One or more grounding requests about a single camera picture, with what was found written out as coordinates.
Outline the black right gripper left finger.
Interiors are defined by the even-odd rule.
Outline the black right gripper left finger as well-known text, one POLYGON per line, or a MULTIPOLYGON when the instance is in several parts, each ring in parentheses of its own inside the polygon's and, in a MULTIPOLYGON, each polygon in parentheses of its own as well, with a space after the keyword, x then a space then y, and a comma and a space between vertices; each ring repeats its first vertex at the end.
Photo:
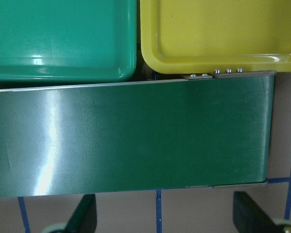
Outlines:
POLYGON ((96 196, 95 194, 83 195, 65 227, 65 233, 94 233, 96 228, 96 196))

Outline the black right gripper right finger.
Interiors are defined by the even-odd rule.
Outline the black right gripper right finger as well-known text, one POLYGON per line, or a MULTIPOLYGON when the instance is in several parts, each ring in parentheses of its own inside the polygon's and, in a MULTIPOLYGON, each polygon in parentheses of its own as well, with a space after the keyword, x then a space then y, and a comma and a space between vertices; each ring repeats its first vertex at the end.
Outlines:
POLYGON ((281 228, 243 191, 233 193, 233 223, 239 233, 281 232, 281 228))

